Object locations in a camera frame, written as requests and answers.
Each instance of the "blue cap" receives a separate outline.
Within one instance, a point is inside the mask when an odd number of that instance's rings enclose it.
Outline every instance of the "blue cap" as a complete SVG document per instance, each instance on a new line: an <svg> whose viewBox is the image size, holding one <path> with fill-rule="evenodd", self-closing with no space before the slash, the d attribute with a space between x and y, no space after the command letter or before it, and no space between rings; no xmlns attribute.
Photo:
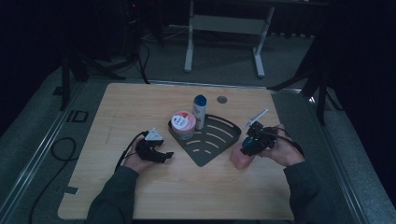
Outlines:
<svg viewBox="0 0 396 224"><path fill-rule="evenodd" d="M206 106L206 98L203 95L195 96L194 103L198 106Z"/></svg>

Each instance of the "black metal tray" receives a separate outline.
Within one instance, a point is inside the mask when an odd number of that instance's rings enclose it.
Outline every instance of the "black metal tray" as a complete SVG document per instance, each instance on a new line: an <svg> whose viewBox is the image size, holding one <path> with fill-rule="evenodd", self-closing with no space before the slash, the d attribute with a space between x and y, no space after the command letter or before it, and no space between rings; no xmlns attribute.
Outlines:
<svg viewBox="0 0 396 224"><path fill-rule="evenodd" d="M192 138L180 140L168 122L169 133L174 136L181 147L200 167L208 164L221 152L236 143L241 135L241 129L228 121L214 115L205 115L204 128L195 130Z"/></svg>

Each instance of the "person's left hand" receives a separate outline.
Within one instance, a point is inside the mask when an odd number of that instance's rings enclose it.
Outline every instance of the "person's left hand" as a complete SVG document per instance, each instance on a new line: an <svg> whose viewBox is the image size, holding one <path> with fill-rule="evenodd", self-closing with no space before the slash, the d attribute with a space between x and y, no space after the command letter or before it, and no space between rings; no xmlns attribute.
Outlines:
<svg viewBox="0 0 396 224"><path fill-rule="evenodd" d="M143 138L139 138L136 139L136 141L134 141L134 143L131 145L130 151L127 154L127 155L131 155L131 154L133 155L125 158L124 164L122 165L135 170L139 174L142 173L147 168L149 168L152 164L155 164L154 161L143 161L142 159L140 159L139 155L137 155L135 148L137 143L142 139Z"/></svg>

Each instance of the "hand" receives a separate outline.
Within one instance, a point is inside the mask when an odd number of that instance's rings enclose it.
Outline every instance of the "hand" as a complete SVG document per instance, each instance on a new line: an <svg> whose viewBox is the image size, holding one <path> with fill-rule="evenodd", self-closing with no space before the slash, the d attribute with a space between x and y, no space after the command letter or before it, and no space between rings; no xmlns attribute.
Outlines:
<svg viewBox="0 0 396 224"><path fill-rule="evenodd" d="M277 129L277 135L288 138L291 141L291 139L287 137L283 131L283 124L279 124L276 127L279 128ZM305 161L303 155L294 146L281 138L276 139L273 148L265 149L258 155L261 157L270 158L283 166L291 166Z"/></svg>
<svg viewBox="0 0 396 224"><path fill-rule="evenodd" d="M128 157L125 158L124 164L122 165L135 170L139 174L155 163L154 161L143 161L142 159L140 159L139 155L137 155L135 148L137 143L142 139L143 138L139 138L134 141L134 143L130 147L130 151L127 154Z"/></svg>

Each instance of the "black cable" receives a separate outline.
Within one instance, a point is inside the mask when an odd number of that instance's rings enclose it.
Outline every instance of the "black cable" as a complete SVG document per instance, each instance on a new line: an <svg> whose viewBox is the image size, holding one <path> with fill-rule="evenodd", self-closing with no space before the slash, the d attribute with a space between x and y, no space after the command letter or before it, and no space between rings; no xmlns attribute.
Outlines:
<svg viewBox="0 0 396 224"><path fill-rule="evenodd" d="M131 64L131 65L125 67L124 69L117 71L115 74L121 74L121 73L125 72L126 70L132 68L133 66L134 66L134 64Z"/></svg>
<svg viewBox="0 0 396 224"><path fill-rule="evenodd" d="M118 69L121 69L121 68L124 68L124 67L126 67L128 65L133 64L135 60L136 60L135 57L133 57L131 55L127 55L125 57L125 61L123 61L121 63L111 64L109 66L106 66L106 68L108 68L108 69L110 69L112 71L115 71L115 70L118 70Z"/></svg>
<svg viewBox="0 0 396 224"><path fill-rule="evenodd" d="M137 139L140 135L145 135L145 136L146 136L148 133L149 133L149 132L141 132L141 133L139 133L137 136L135 136L134 139L132 139L132 141L131 141L131 143L128 145L128 147L125 148L125 150L122 152L122 154L121 154L121 156L120 156L120 159L119 159L119 161L117 162L116 169L114 170L114 172L116 172L117 169L119 169L119 167L121 166L122 161L123 161L125 158L134 155L134 153L131 153L131 154L129 154L129 155L126 155L126 153L128 152L129 148L132 146L132 144L134 143L134 141L136 141L136 139Z"/></svg>
<svg viewBox="0 0 396 224"><path fill-rule="evenodd" d="M61 141L63 141L63 140L69 140L69 141L71 141L71 142L73 143L72 152L70 153L70 155L69 155L69 157L68 157L67 159L62 159L62 158L58 157L58 156L55 154L55 152L54 152L54 149L55 149L56 144L58 144L59 142L61 142ZM51 147L50 147L50 152L51 152L52 156L53 156L56 160L58 160L58 161L64 161L64 165L61 167L61 169L59 169L59 171L58 171L58 172L55 174L55 176L49 181L49 183L41 190L41 192L38 194L38 197L35 199L35 202L33 203L33 206L32 206L32 208L31 208L31 210L30 210L30 213L29 213L29 223L30 223L30 224L33 223L33 213L34 213L34 211L35 211L35 207L36 207L37 204L38 204L38 201L41 199L41 197L43 196L43 194L45 193L45 191L47 190L47 188L50 186L50 184L52 183L52 181L61 173L61 171L64 169L64 167L66 167L67 163L69 163L70 161L76 161L76 160L78 160L78 157L72 158L72 157L74 156L75 152L76 152L76 147L77 147L76 141L75 141L73 138L70 138L70 137L61 138L61 139L55 141L55 142L51 145Z"/></svg>
<svg viewBox="0 0 396 224"><path fill-rule="evenodd" d="M146 50L148 51L148 56L146 57L145 63L142 64L142 61L141 61L141 59L140 59L140 55L137 53L137 60L139 61L139 65L140 65L140 70L139 70L139 69L137 69L137 70L140 72L140 74L141 74L143 80L145 81L145 83L146 83L146 84L150 84L149 81L148 81L148 79L147 79L147 77L146 77L146 65L147 65L148 60L149 60L149 47L147 47L147 46L146 46L145 44L143 44L143 43L141 43L141 45L142 45L143 47L145 47Z"/></svg>
<svg viewBox="0 0 396 224"><path fill-rule="evenodd" d="M288 134L285 130L283 130L283 129L281 129L281 128L277 128L277 127L274 127L274 128L275 128L275 129L282 130L283 132L285 132L285 134L286 134L287 136L289 136L289 134ZM294 141L291 141L289 138L280 136L280 135L278 135L278 134L267 133L267 132L264 132L264 133L265 133L265 134L268 134L268 135L271 135L271 136L273 136L273 137L276 137L276 138L280 138L280 139L282 139L282 140L285 140L286 142L288 142L289 144L291 144L293 147L295 147L295 148L301 153L301 155L303 155L303 157L304 157L304 151L303 151L303 149L300 147L300 145L298 145L298 143L296 143L296 142L294 142Z"/></svg>

